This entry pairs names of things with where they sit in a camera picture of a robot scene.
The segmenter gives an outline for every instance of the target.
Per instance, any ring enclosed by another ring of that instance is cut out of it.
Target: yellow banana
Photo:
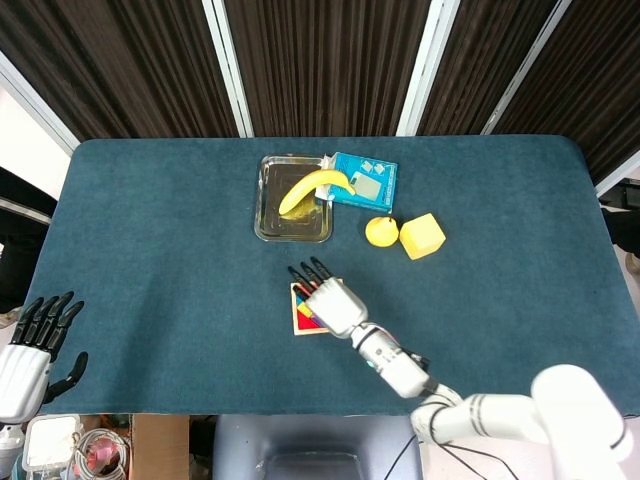
[[[282,202],[280,202],[280,208],[278,213],[280,215],[286,214],[293,207],[295,207],[300,201],[307,196],[311,190],[315,190],[316,187],[330,183],[344,188],[351,195],[355,195],[355,189],[349,185],[349,179],[347,176],[339,170],[316,170],[301,178],[291,190],[284,196]]]

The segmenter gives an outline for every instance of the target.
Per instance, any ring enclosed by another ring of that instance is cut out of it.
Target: yellow cube
[[[311,318],[311,316],[313,315],[313,312],[309,309],[309,307],[307,307],[306,303],[301,303],[300,305],[298,305],[298,310],[300,310],[300,313],[302,313],[305,317]]]
[[[435,252],[446,238],[440,225],[430,213],[414,218],[400,229],[400,242],[411,260]]]

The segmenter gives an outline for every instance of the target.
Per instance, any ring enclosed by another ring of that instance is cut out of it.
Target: table
[[[253,233],[268,154],[399,164],[394,215],[447,234],[412,262],[373,211],[335,205],[323,244]],[[558,136],[92,140],[75,151],[30,298],[86,301],[55,364],[89,366],[47,412],[405,414],[349,342],[294,337],[286,266],[316,255],[372,321],[463,396],[529,392],[558,363],[640,411],[640,324],[582,155]]]

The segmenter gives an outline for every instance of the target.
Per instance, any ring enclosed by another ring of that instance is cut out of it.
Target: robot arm
[[[304,289],[305,303],[334,336],[350,338],[353,348],[401,397],[425,397],[411,415],[423,442],[445,445],[486,436],[549,444],[558,479],[625,478],[617,462],[631,453],[633,438],[588,372],[558,365],[535,378],[531,397],[476,394],[463,401],[427,373],[426,359],[369,322],[362,300],[318,259],[311,261],[320,275],[301,264],[311,282],[289,267]]]
[[[39,298],[25,309],[13,338],[0,353],[0,426],[31,420],[43,403],[50,403],[74,387],[87,366],[88,355],[78,355],[67,378],[49,385],[49,372],[75,316],[78,302],[65,311],[73,292]]]

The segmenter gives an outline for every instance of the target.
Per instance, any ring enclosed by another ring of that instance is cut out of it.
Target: brown curtain
[[[227,0],[256,136],[394,135],[426,0]]]
[[[80,140],[238,134],[200,0],[6,0],[0,50]]]
[[[640,149],[640,4],[572,2],[495,133],[558,133],[597,182]]]
[[[556,0],[461,0],[418,135],[480,133]]]

